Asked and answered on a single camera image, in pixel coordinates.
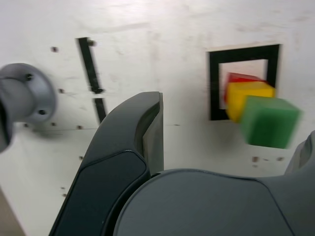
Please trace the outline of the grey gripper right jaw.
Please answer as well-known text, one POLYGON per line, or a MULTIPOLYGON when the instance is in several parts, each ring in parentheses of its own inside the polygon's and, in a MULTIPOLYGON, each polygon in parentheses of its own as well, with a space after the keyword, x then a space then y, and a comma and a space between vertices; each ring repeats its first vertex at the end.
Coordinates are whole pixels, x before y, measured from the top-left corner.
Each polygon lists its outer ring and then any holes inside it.
POLYGON ((312 236, 315 233, 315 136, 276 177, 203 170, 164 171, 126 202, 116 236, 312 236))

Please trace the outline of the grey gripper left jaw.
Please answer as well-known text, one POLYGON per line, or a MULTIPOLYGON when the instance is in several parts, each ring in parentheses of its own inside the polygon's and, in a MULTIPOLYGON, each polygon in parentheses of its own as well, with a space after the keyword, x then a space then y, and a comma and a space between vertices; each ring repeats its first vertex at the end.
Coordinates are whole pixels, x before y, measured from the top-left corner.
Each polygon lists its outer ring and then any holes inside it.
POLYGON ((142 92, 100 124, 50 235, 111 236, 130 196, 163 169, 163 95, 142 92))

